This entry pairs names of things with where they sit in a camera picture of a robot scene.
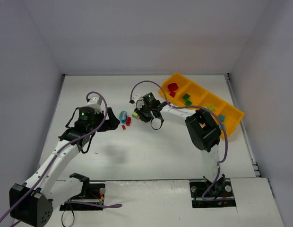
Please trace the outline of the red arch lego block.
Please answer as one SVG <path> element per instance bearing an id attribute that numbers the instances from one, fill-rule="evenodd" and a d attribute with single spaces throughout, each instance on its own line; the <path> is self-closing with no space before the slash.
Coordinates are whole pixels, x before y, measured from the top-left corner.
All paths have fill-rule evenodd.
<path id="1" fill-rule="evenodd" d="M 171 91 L 171 92 L 169 93 L 169 95 L 170 95 L 171 97 L 175 97 L 176 93 L 175 93 L 174 91 Z"/>

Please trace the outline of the red square lego block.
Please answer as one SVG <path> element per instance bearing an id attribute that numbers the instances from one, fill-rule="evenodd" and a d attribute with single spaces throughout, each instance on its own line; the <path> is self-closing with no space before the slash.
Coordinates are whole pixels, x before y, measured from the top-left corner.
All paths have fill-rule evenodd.
<path id="1" fill-rule="evenodd" d="M 177 83 L 174 82 L 174 83 L 168 84 L 167 88 L 170 92 L 172 92 L 172 91 L 176 91 L 179 88 L 179 86 L 177 85 Z"/>

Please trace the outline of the small green lego brick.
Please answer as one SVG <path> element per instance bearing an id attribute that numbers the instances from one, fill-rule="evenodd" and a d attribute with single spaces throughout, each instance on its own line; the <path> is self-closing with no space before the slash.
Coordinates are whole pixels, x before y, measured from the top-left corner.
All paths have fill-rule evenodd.
<path id="1" fill-rule="evenodd" d="M 187 100 L 187 101 L 185 102 L 185 105 L 186 105 L 186 106 L 191 106 L 191 105 L 192 105 L 192 102 L 191 102 L 190 100 Z"/>

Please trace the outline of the teal blue lego brick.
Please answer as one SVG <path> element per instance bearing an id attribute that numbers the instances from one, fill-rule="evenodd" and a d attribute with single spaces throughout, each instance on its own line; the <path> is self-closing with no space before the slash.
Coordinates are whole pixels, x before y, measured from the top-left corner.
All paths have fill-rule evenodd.
<path id="1" fill-rule="evenodd" d="M 220 115 L 219 116 L 219 119 L 224 122 L 225 121 L 225 116 L 224 115 Z"/>

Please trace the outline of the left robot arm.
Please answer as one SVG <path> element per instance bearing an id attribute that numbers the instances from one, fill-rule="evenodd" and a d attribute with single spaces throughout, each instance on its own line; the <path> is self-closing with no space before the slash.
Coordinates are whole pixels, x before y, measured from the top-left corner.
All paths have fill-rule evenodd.
<path id="1" fill-rule="evenodd" d="M 69 162 L 84 153 L 83 147 L 91 144 L 97 132 L 115 130 L 119 124 L 110 107 L 100 112 L 90 106 L 80 107 L 78 120 L 59 136 L 48 159 L 23 184 L 11 187 L 10 216 L 33 227 L 43 227 L 57 207 L 73 197 L 88 195 L 90 180 L 78 173 L 71 174 L 59 189 L 53 186 Z"/>

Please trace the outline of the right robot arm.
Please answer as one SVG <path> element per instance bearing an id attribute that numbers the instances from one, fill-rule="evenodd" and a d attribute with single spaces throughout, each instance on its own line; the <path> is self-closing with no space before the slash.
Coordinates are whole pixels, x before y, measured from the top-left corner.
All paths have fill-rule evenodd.
<path id="1" fill-rule="evenodd" d="M 129 101 L 144 122 L 159 119 L 186 126 L 193 145 L 201 151 L 204 178 L 216 183 L 222 177 L 219 161 L 221 130 L 213 116 L 205 110 L 178 108 L 166 101 L 160 102 L 153 93 L 134 95 Z"/>

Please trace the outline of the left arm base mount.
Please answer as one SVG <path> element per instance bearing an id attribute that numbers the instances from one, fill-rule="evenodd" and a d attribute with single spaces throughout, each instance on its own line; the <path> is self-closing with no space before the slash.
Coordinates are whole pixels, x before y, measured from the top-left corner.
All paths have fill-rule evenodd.
<path id="1" fill-rule="evenodd" d="M 103 208 L 89 206 L 86 203 L 92 203 L 102 205 L 104 202 L 105 183 L 92 182 L 89 185 L 88 192 L 85 195 L 77 195 L 71 197 L 70 201 L 83 202 L 85 204 L 71 203 L 62 204 L 59 207 L 59 211 L 99 211 Z"/>

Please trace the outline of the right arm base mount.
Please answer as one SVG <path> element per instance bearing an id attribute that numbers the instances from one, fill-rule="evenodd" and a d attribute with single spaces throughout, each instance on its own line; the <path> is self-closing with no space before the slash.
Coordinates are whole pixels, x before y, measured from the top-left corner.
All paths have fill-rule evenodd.
<path id="1" fill-rule="evenodd" d="M 203 193 L 211 185 L 209 181 L 190 181 L 190 195 L 192 207 L 199 208 L 226 208 L 236 207 L 236 201 L 230 179 L 224 182 L 220 179 L 202 199 Z"/>

